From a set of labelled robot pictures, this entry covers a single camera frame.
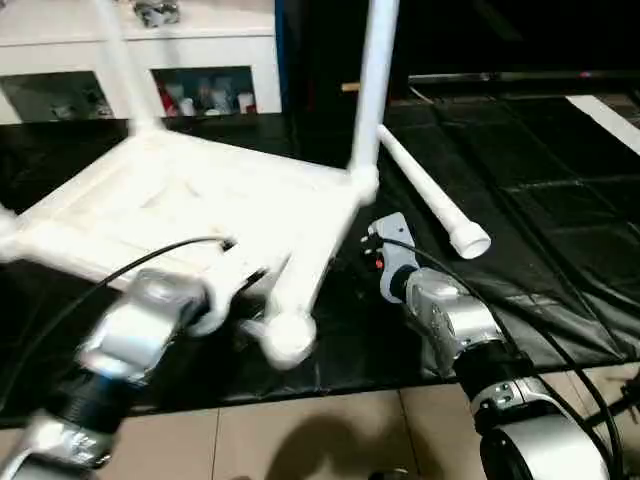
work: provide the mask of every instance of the black fabric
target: black fabric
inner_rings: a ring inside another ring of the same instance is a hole
[[[420,339],[378,291],[361,255],[368,224],[404,213],[416,244],[476,287],[533,309],[583,366],[640,359],[640,162],[564,99],[388,109],[387,125],[468,215],[490,233],[482,257],[456,256],[442,227],[384,151],[376,202],[363,208],[332,262],[314,317],[318,341],[299,367],[278,372],[231,316],[183,346],[137,411],[159,412],[453,381],[420,370]],[[173,122],[192,135],[345,166],[353,118],[280,115]],[[0,128],[0,201],[23,211],[124,137],[121,122]],[[27,261],[0,271],[4,307],[0,383],[39,328],[89,283]],[[38,350],[4,411],[15,425],[43,401],[77,343],[116,294],[105,290]],[[253,308],[239,304],[238,308]],[[501,312],[536,367],[561,359],[517,315]]]

